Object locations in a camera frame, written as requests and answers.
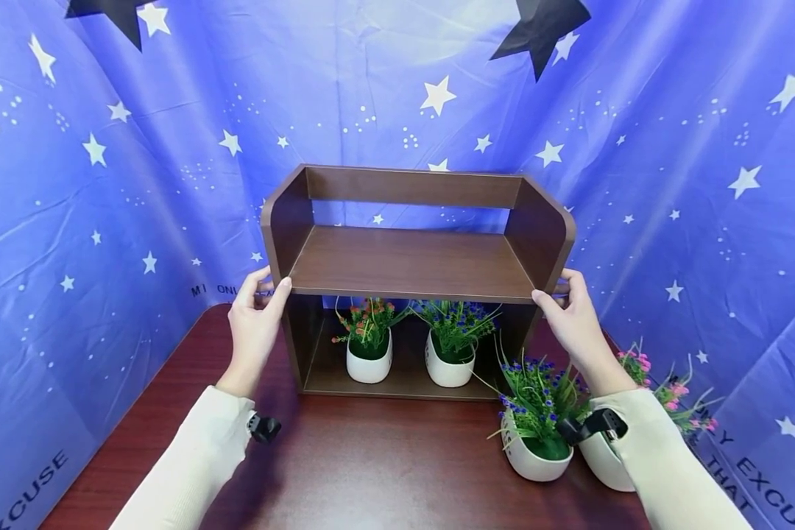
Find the wooden shelf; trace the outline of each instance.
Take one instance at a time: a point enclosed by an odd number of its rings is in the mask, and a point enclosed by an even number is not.
[[[385,398],[413,397],[420,400],[497,400],[498,395],[476,378],[458,389],[444,389],[427,375],[424,363],[424,345],[427,340],[427,325],[416,317],[404,319],[392,329],[392,369],[382,383],[368,385],[350,378],[345,368],[346,345],[333,344],[333,336],[342,334],[342,326],[336,314],[326,309],[324,325],[319,334],[315,355],[305,370],[303,391],[318,395],[376,395]],[[477,355],[475,373],[487,383],[497,383],[500,370],[494,359],[494,350],[484,351],[481,346]]]
[[[502,234],[320,227],[314,200],[505,208],[509,218]],[[388,378],[356,383],[343,345],[330,342],[340,328],[321,296],[501,303],[504,351],[516,356],[540,317],[531,290],[553,290],[575,236],[571,215],[519,175],[334,166],[298,166],[265,201],[261,224],[274,277],[291,275],[293,283],[283,328],[301,392],[441,400],[496,396],[476,380],[461,389],[433,384],[423,358],[425,324],[410,319],[393,330]],[[475,370],[487,381],[499,375],[493,350],[478,348]]]
[[[313,227],[291,277],[299,294],[532,303],[535,289],[503,234],[429,230]]]

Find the white flower pot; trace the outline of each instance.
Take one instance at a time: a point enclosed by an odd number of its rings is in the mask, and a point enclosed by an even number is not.
[[[615,491],[636,491],[630,476],[627,475],[624,464],[615,455],[615,451],[612,450],[602,434],[588,437],[578,443],[577,447],[583,453],[583,458],[589,464],[589,469],[592,470],[592,473],[597,476],[599,481],[604,482],[604,486]]]
[[[436,353],[436,347],[433,346],[433,331],[430,330],[430,333],[427,333],[424,359],[427,364],[427,373],[430,374],[433,383],[446,387],[446,389],[455,389],[455,387],[468,384],[468,381],[471,380],[471,375],[474,373],[474,361],[477,357],[474,346],[472,346],[471,361],[463,364],[450,364],[442,361]]]
[[[350,341],[347,341],[347,374],[354,381],[365,384],[380,383],[386,379],[389,370],[392,368],[392,330],[389,329],[389,345],[386,347],[386,355],[377,358],[376,361],[368,361],[367,358],[354,356],[350,351]]]
[[[515,472],[523,478],[538,482],[553,481],[565,472],[574,456],[574,450],[569,448],[568,457],[564,461],[546,461],[546,459],[536,456],[518,434],[515,433],[515,420],[512,412],[506,411],[501,419],[501,440],[506,447],[506,457]]]

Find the potted plant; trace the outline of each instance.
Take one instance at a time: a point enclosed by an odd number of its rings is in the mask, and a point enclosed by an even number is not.
[[[641,341],[639,345],[633,344],[629,351],[616,353],[616,358],[621,366],[624,367],[625,372],[631,376],[641,389],[651,388],[653,385],[653,380],[650,378],[651,363],[648,356],[642,353]],[[665,412],[669,414],[669,417],[677,425],[677,429],[686,437],[702,429],[710,431],[716,429],[718,423],[715,419],[698,420],[692,416],[698,409],[720,401],[704,402],[704,398],[712,392],[712,389],[709,389],[703,395],[700,395],[698,400],[695,400],[691,408],[681,411],[680,398],[689,394],[687,385],[692,380],[692,356],[688,356],[688,364],[689,373],[682,376],[682,378],[675,375],[674,364],[672,364],[665,380],[653,390],[654,396],[661,403]],[[624,469],[624,464],[616,456],[609,441],[603,434],[589,437],[589,439],[580,442],[578,448],[583,453],[583,458],[586,459],[586,463],[589,464],[592,473],[597,476],[598,480],[604,482],[606,487],[623,492],[635,490],[630,476],[627,475],[627,471]]]
[[[333,342],[347,342],[347,374],[365,384],[380,383],[392,368],[392,326],[407,316],[407,309],[395,313],[391,302],[364,299],[362,307],[350,308],[350,317],[336,314],[347,335],[333,337]]]
[[[501,428],[489,437],[501,435],[509,464],[523,478],[556,480],[574,454],[556,425],[563,418],[585,417],[587,390],[579,378],[572,378],[570,366],[556,370],[554,363],[525,358],[523,351],[520,362],[510,364],[500,353],[498,360],[509,392],[500,394],[504,406],[499,413]]]
[[[477,341],[495,330],[500,306],[491,313],[480,303],[447,300],[419,300],[409,307],[430,325],[424,358],[433,383],[449,389],[468,383],[474,372]]]

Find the black star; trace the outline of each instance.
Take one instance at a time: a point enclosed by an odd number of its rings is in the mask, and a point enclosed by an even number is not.
[[[79,18],[103,13],[121,33],[141,50],[141,32],[135,8],[151,4],[153,0],[71,0],[65,18]]]
[[[589,12],[580,0],[515,0],[521,20],[490,58],[530,52],[536,80],[542,76],[556,41],[585,24]]]

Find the cream sweater sleeve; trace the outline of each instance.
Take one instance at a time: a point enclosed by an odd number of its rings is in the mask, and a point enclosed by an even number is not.
[[[698,462],[652,392],[619,392],[592,400],[612,409],[627,434],[612,447],[636,486],[655,530],[748,529],[739,509]]]
[[[197,530],[243,461],[253,402],[209,386],[110,530]]]

